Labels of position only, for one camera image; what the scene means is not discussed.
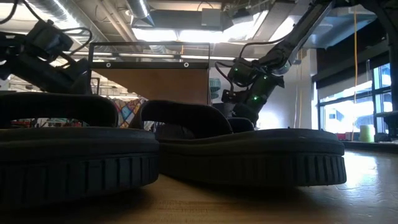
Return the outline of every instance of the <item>wooden panel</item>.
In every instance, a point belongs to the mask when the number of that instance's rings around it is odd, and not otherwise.
[[[149,100],[208,104],[207,69],[94,69]]]

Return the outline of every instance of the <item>cable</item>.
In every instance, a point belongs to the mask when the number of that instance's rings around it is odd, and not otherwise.
[[[30,11],[30,13],[32,13],[32,15],[34,17],[36,17],[36,19],[38,19],[39,21],[44,21],[42,18],[40,18],[39,15],[36,14],[36,12],[31,8],[31,6],[29,5],[28,2],[26,2],[25,0],[22,0],[22,2],[24,3],[24,5],[26,6],[26,8],[28,8],[28,10]]]
[[[355,84],[354,84],[354,105],[356,104],[356,85],[358,83],[358,53],[357,53],[357,33],[356,33],[356,7],[354,7],[354,61],[355,61]],[[354,126],[353,121],[353,132],[351,133],[351,141],[354,141]]]
[[[299,76],[299,65],[296,65],[296,80],[297,77]],[[294,124],[293,124],[293,128],[296,128],[296,122],[297,122],[297,99],[298,99],[298,95],[299,95],[299,84],[296,84],[296,100],[295,100],[295,104],[294,104]]]
[[[8,16],[6,18],[4,18],[2,21],[0,21],[0,24],[5,24],[6,22],[10,21],[10,19],[14,16],[15,11],[17,10],[18,1],[19,0],[14,0],[14,5],[12,6],[10,14],[8,14]]]
[[[300,60],[303,63],[303,49],[300,52]],[[303,79],[303,66],[300,65],[300,116],[298,117],[298,128],[301,128],[301,113],[302,113],[302,98],[303,98],[303,89],[301,87]]]
[[[93,38],[93,33],[92,33],[92,31],[89,30],[89,29],[86,28],[86,27],[76,27],[76,28],[62,29],[61,31],[62,31],[62,32],[68,32],[68,31],[72,31],[72,30],[85,30],[85,31],[88,31],[89,36],[88,36],[88,40],[87,40],[84,44],[82,44],[80,47],[76,48],[75,50],[72,50],[72,51],[69,53],[69,56],[72,56],[74,53],[76,53],[76,52],[78,52],[79,50],[81,50],[81,49],[83,49],[84,47],[86,47],[86,46],[90,43],[90,41],[92,40],[92,38]]]
[[[279,38],[279,39],[273,40],[273,41],[268,41],[268,42],[251,42],[251,43],[247,43],[247,44],[243,45],[243,47],[242,47],[242,49],[241,49],[241,52],[239,53],[239,58],[242,58],[243,50],[244,50],[247,46],[250,46],[250,45],[270,45],[270,44],[275,44],[275,43],[278,43],[278,42],[284,40],[289,34],[290,34],[290,33],[288,33],[287,35],[285,35],[285,36],[282,37],[282,38]]]
[[[199,3],[199,6],[198,6],[198,8],[197,8],[197,11],[199,11],[199,7],[200,7],[204,2],[207,3],[212,9],[214,9],[214,7],[213,7],[209,2],[201,1],[201,2]]]
[[[217,71],[229,82],[229,84],[231,85],[231,91],[234,91],[234,84],[232,83],[232,81],[223,73],[223,71],[221,71],[221,69],[218,67],[218,64],[220,64],[220,65],[222,65],[222,66],[225,66],[225,67],[228,67],[228,68],[231,68],[232,67],[232,65],[227,65],[227,64],[224,64],[224,63],[221,63],[221,62],[215,62],[214,63],[214,66],[216,67],[216,69],[217,69]]]

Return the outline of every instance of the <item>black cable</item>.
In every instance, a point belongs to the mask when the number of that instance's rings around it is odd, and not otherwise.
[[[199,6],[198,6],[198,8],[197,8],[197,11],[199,11],[199,7],[200,7],[204,2],[207,3],[212,9],[214,9],[214,7],[213,7],[209,2],[207,2],[207,1],[201,1],[201,2],[199,3]]]
[[[8,16],[6,18],[4,18],[2,21],[0,21],[0,24],[5,24],[6,22],[10,21],[10,19],[14,16],[15,11],[17,10],[18,1],[19,0],[14,0],[14,5],[12,6],[10,14],[8,14]]]
[[[80,47],[76,48],[75,50],[72,50],[72,52],[70,52],[69,56],[72,56],[74,53],[78,52],[79,50],[83,49],[84,47],[86,47],[90,41],[93,38],[93,33],[90,29],[86,28],[86,27],[76,27],[76,28],[69,28],[69,29],[62,29],[62,32],[68,32],[68,31],[72,31],[72,30],[85,30],[88,31],[89,36],[88,36],[88,40],[82,44]]]
[[[28,2],[26,2],[25,0],[22,0],[22,2],[24,3],[24,5],[26,6],[26,8],[28,8],[28,10],[30,11],[30,13],[32,13],[32,15],[34,17],[36,17],[36,19],[38,19],[39,21],[44,21],[42,18],[40,18],[39,15],[36,14],[36,12],[31,8],[31,6],[29,5]]]
[[[229,82],[229,84],[231,85],[230,90],[231,90],[231,91],[234,91],[234,84],[233,84],[232,81],[223,73],[223,71],[221,71],[221,69],[218,67],[218,64],[220,64],[220,65],[222,65],[222,66],[225,66],[225,67],[228,67],[228,68],[232,67],[232,65],[227,65],[227,64],[224,64],[224,63],[221,63],[221,62],[215,62],[215,63],[214,63],[214,66],[216,67],[217,71],[218,71],[218,72]]]
[[[242,57],[243,50],[244,50],[247,46],[250,46],[250,45],[270,45],[270,44],[275,44],[275,43],[278,43],[278,42],[284,40],[289,34],[290,34],[290,33],[288,33],[287,35],[285,35],[285,36],[282,37],[282,38],[279,38],[279,39],[273,40],[273,41],[268,41],[268,42],[251,42],[251,43],[247,43],[247,44],[243,45],[242,50],[241,50],[241,52],[239,53],[239,58]]]

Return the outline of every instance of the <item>white wall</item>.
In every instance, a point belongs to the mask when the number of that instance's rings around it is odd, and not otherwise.
[[[314,74],[313,63],[316,63],[316,54],[303,58],[301,65],[294,65],[284,75],[285,88],[276,87],[268,102],[259,113],[257,126],[261,129],[294,127],[295,102],[297,95],[297,118],[295,127],[312,128],[312,98],[313,85],[311,74]],[[301,122],[300,122],[300,91],[301,91]]]

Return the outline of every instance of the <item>colorful fabric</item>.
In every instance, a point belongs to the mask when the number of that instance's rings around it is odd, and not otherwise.
[[[131,100],[128,102],[125,102],[120,99],[110,99],[116,109],[118,110],[119,113],[119,119],[118,119],[118,127],[119,128],[128,128],[134,115],[138,112],[139,107],[143,102],[146,101],[146,99],[139,98],[136,100]]]

